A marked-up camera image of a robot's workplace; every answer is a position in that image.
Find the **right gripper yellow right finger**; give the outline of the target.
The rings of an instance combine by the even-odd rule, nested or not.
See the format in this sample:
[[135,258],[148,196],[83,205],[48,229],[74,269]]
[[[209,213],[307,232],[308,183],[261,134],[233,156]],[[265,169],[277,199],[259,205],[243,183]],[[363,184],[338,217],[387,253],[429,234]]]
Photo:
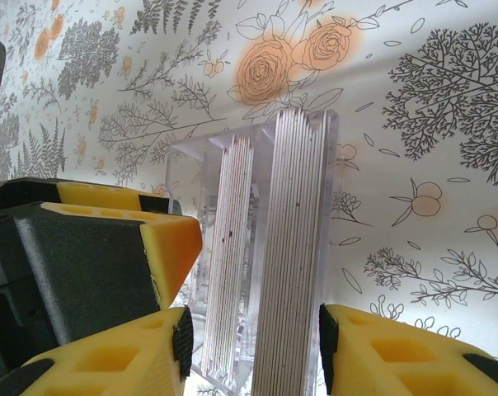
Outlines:
[[498,395],[498,360],[466,342],[339,304],[319,334],[329,395]]

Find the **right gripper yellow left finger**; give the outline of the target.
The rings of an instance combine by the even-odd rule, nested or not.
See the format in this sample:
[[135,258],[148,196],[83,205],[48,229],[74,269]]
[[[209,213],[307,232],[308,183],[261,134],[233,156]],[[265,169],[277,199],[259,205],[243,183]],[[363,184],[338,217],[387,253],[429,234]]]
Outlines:
[[0,395],[182,395],[193,344],[189,308],[160,310],[34,356]]

